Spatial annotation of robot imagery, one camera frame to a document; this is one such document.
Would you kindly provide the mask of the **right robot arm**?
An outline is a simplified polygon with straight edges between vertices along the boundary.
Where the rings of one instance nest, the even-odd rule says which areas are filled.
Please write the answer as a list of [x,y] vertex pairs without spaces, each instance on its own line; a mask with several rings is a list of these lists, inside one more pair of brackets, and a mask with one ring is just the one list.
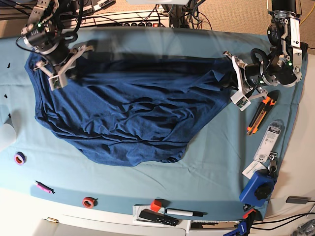
[[85,52],[93,51],[93,46],[82,45],[68,48],[78,38],[78,30],[84,15],[84,1],[77,3],[78,12],[74,15],[76,26],[72,31],[64,31],[61,14],[70,7],[69,0],[39,0],[29,16],[27,24],[21,30],[16,45],[25,51],[38,55],[33,71],[42,71],[57,81],[76,79],[79,72],[76,60]]

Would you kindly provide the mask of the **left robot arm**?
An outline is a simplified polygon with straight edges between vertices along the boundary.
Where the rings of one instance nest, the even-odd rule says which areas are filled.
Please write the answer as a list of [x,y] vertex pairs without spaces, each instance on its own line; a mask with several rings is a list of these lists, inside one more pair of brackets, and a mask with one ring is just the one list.
[[231,101],[244,107],[251,100],[265,97],[265,86],[292,87],[302,80],[302,60],[307,46],[300,40],[299,0],[269,0],[267,11],[272,17],[267,28],[267,37],[271,44],[270,53],[254,48],[251,50],[250,64],[236,55],[225,51],[234,68],[234,74],[227,86],[235,90]]

